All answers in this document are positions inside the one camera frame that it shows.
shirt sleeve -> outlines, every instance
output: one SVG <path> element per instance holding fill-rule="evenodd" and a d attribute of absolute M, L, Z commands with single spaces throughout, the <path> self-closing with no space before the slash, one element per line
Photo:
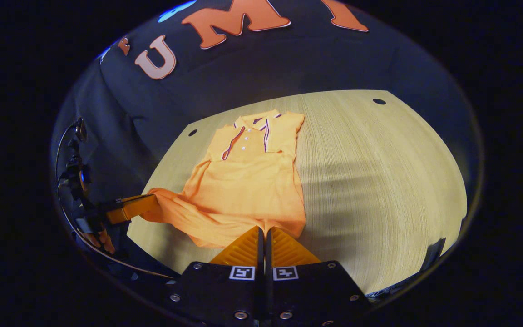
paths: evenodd
<path fill-rule="evenodd" d="M 296 157 L 297 132 L 303 124 L 305 116 L 296 112 L 287 112 L 274 119 L 270 126 L 268 137 L 268 152 L 282 152 L 290 157 Z"/>

shirt collar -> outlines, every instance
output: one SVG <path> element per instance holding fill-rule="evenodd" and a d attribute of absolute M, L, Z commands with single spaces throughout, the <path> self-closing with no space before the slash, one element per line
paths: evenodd
<path fill-rule="evenodd" d="M 259 114 L 249 114 L 248 116 L 239 116 L 234 122 L 235 128 L 253 128 L 261 130 L 266 125 L 266 119 L 274 118 L 278 116 L 280 112 L 278 110 L 270 110 L 266 112 L 260 112 Z M 261 118 L 257 121 L 257 124 L 254 124 L 253 121 L 257 118 Z"/>

bolt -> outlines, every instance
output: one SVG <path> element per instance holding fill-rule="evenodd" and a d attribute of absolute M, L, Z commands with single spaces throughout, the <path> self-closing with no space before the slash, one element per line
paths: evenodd
<path fill-rule="evenodd" d="M 234 314 L 234 317 L 239 319 L 239 320 L 244 320 L 244 319 L 247 319 L 247 313 L 243 312 L 243 311 L 237 311 L 235 314 Z"/>
<path fill-rule="evenodd" d="M 288 320 L 289 318 L 292 318 L 292 313 L 289 311 L 285 311 L 280 314 L 280 319 Z"/>

orange polo shirt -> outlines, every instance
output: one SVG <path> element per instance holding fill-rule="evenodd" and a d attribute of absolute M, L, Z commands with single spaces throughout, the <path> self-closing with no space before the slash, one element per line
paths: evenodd
<path fill-rule="evenodd" d="M 303 114 L 274 109 L 218 129 L 183 191 L 152 188 L 161 211 L 141 217 L 172 224 L 200 247 L 228 246 L 253 226 L 298 238 L 306 216 L 293 162 L 303 122 Z"/>

wooden table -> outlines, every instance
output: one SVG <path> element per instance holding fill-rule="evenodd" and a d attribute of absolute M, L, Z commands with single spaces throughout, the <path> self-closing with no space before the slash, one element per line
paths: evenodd
<path fill-rule="evenodd" d="M 274 108 L 306 116 L 295 161 L 306 209 L 299 242 L 321 260 L 340 261 L 365 294 L 417 273 L 429 245 L 445 238 L 445 252 L 457 240 L 467 199 L 456 161 L 430 125 L 388 91 L 292 95 L 189 124 L 143 192 L 180 192 L 216 129 Z M 172 225 L 140 217 L 128 236 L 179 273 L 221 251 L 199 248 Z"/>

